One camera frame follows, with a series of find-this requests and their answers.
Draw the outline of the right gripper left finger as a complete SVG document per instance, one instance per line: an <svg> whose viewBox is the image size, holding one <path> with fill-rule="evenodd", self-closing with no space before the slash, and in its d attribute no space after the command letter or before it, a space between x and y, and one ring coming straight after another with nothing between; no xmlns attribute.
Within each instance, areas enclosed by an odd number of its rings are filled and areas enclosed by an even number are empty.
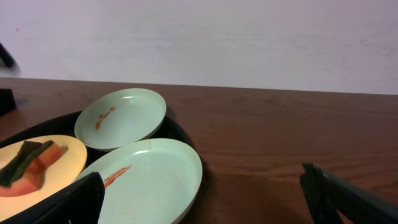
<svg viewBox="0 0 398 224"><path fill-rule="evenodd" d="M100 174L91 172L1 224L97 224L104 195Z"/></svg>

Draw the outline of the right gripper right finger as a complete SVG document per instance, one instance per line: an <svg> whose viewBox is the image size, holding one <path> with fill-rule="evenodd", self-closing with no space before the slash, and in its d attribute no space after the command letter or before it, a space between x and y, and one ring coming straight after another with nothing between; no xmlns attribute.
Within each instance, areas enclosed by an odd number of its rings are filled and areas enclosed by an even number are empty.
<svg viewBox="0 0 398 224"><path fill-rule="evenodd" d="M302 164L300 185L315 224L397 224L397 207L312 164Z"/></svg>

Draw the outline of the yellow plate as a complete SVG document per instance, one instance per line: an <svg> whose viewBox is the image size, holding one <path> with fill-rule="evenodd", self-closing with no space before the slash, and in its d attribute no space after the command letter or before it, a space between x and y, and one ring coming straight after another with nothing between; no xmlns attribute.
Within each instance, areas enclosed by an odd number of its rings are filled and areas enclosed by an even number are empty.
<svg viewBox="0 0 398 224"><path fill-rule="evenodd" d="M63 150L63 155L44 172L40 188L18 197L1 198L1 220L6 220L43 201L75 181L85 168L86 146L77 138L66 135L48 135L31 138L31 141L52 140Z"/></svg>

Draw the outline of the green and orange sponge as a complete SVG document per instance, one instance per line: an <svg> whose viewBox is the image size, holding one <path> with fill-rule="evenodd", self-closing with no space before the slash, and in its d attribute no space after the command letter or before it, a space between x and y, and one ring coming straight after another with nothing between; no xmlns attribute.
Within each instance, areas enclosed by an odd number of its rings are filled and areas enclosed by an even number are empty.
<svg viewBox="0 0 398 224"><path fill-rule="evenodd" d="M63 156L54 141L24 141L14 158L1 168L1 197L16 197L38 190L44 172Z"/></svg>

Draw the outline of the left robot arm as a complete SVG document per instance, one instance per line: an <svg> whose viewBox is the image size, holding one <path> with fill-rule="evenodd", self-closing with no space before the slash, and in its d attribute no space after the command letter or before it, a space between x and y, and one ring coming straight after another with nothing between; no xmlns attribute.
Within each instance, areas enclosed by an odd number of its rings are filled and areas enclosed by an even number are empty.
<svg viewBox="0 0 398 224"><path fill-rule="evenodd" d="M16 64L11 54L6 50L6 48L2 44L0 44L0 59L1 59L1 68L13 68Z"/></svg>

